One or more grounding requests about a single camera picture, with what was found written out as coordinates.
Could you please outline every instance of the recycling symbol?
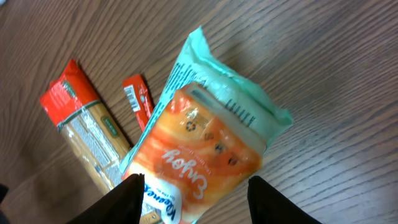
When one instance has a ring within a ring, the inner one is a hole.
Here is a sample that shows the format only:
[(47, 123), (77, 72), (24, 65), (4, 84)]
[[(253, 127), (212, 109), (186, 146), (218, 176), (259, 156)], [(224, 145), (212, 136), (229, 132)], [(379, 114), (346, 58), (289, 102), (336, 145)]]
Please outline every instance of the recycling symbol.
[(195, 130), (196, 128), (197, 128), (196, 124), (194, 124), (192, 121), (188, 121), (188, 122), (187, 122), (187, 125), (186, 125), (186, 127), (185, 127), (185, 129), (186, 129), (187, 131), (193, 131), (193, 130)]

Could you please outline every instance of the wood grain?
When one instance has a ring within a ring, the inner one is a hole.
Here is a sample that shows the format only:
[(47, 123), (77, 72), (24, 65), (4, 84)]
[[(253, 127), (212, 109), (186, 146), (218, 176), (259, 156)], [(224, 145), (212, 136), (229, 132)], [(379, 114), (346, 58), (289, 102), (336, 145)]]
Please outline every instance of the wood grain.
[[(395, 0), (8, 0), (0, 7), (1, 208), (11, 223), (65, 223), (100, 193), (39, 105), (79, 60), (132, 142), (122, 80), (155, 102), (187, 35), (288, 108), (293, 128), (257, 174), (323, 223), (398, 223)], [(243, 183), (200, 223), (250, 223)]]

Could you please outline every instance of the red packaging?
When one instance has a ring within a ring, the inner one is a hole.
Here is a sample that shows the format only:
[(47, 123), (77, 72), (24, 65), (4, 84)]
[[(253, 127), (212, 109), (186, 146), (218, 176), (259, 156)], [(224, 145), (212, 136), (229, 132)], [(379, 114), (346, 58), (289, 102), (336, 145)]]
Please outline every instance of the red packaging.
[(136, 74), (123, 81), (123, 88), (129, 98), (132, 110), (136, 114), (139, 126), (141, 130), (144, 130), (154, 110), (148, 87), (142, 76)]

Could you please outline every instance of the spaghetti package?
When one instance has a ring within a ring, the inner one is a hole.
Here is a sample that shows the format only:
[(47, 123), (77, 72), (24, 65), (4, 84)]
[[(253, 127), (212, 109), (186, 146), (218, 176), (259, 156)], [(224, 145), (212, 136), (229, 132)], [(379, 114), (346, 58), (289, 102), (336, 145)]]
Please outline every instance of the spaghetti package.
[(266, 148), (292, 123), (260, 86), (211, 55), (198, 28), (121, 171), (145, 175), (144, 203), (163, 222), (195, 223), (262, 167)]
[(100, 191), (106, 194), (117, 186), (119, 165), (130, 145), (74, 60), (40, 104)]

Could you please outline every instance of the barcode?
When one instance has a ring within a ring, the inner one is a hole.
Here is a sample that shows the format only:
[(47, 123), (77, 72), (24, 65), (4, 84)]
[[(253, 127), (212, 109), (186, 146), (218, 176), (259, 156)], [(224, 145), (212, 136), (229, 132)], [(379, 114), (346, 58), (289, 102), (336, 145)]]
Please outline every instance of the barcode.
[(129, 98), (132, 110), (134, 112), (141, 110), (141, 108), (139, 107), (139, 103), (137, 101), (136, 93), (134, 92), (134, 88), (132, 87), (132, 85), (125, 87), (124, 91), (126, 92), (127, 97)]

